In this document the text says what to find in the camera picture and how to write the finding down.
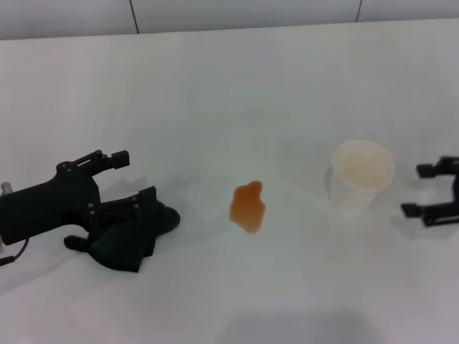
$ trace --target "orange liquid spill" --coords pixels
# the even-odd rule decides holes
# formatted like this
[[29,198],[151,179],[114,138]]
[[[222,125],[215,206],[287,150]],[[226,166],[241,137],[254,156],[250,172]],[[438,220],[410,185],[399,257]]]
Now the orange liquid spill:
[[260,229],[266,205],[261,201],[261,181],[238,186],[231,203],[229,219],[241,226],[247,233]]

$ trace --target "white paper cup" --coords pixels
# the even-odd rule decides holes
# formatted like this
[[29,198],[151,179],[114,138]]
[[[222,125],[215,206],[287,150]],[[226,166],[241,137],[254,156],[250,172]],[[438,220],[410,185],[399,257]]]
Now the white paper cup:
[[353,217],[390,184],[395,166],[386,148],[367,140],[348,140],[333,152],[332,170],[331,206]]

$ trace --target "white wall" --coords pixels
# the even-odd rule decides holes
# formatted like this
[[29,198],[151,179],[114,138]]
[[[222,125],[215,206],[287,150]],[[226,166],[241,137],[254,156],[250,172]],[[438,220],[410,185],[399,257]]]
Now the white wall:
[[359,3],[360,0],[133,0],[140,33],[355,22]]
[[0,39],[134,33],[129,0],[0,1]]
[[458,17],[459,0],[363,0],[359,22]]

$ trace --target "cup rim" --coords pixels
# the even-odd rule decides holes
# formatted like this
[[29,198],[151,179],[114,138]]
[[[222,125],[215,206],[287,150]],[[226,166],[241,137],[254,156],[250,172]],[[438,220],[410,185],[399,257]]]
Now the cup rim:
[[[338,172],[338,169],[336,168],[336,159],[337,159],[337,153],[339,152],[339,148],[342,148],[342,146],[344,145],[348,145],[348,144],[352,144],[352,143],[366,143],[366,144],[369,144],[369,145],[372,145],[374,146],[375,148],[378,148],[381,152],[383,152],[383,154],[387,157],[387,160],[390,161],[391,163],[391,166],[392,166],[392,174],[390,176],[390,178],[388,179],[388,181],[383,184],[383,186],[381,188],[363,188],[359,185],[356,185],[356,184],[353,184],[353,183],[350,183],[349,181],[347,181],[345,178],[343,178],[343,176],[340,175],[340,173]],[[394,178],[394,174],[395,174],[395,163],[394,163],[394,158],[392,157],[392,154],[390,153],[390,151],[383,147],[382,145],[379,145],[373,141],[370,141],[370,140],[360,140],[360,139],[351,139],[351,140],[345,140],[343,142],[341,142],[339,145],[337,145],[335,147],[335,150],[333,151],[333,156],[331,158],[331,167],[333,169],[333,173],[335,174],[335,176],[337,176],[339,178],[340,181],[342,181],[343,183],[345,183],[347,186],[351,187],[351,188],[354,188],[358,191],[363,191],[363,192],[379,192],[379,191],[382,191],[384,190],[393,180]]]

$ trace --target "white table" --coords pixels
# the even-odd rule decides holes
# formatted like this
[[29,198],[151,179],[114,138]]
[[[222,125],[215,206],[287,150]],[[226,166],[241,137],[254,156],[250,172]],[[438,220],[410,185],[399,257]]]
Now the white table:
[[[457,227],[418,231],[399,204],[450,197],[415,166],[459,154],[458,42],[459,20],[0,42],[2,181],[127,149],[131,166],[97,177],[103,200],[155,185],[182,216],[140,274],[66,250],[77,227],[33,238],[0,271],[0,341],[457,343]],[[353,221],[324,182],[347,138],[396,160]],[[228,218],[252,180],[255,235]]]

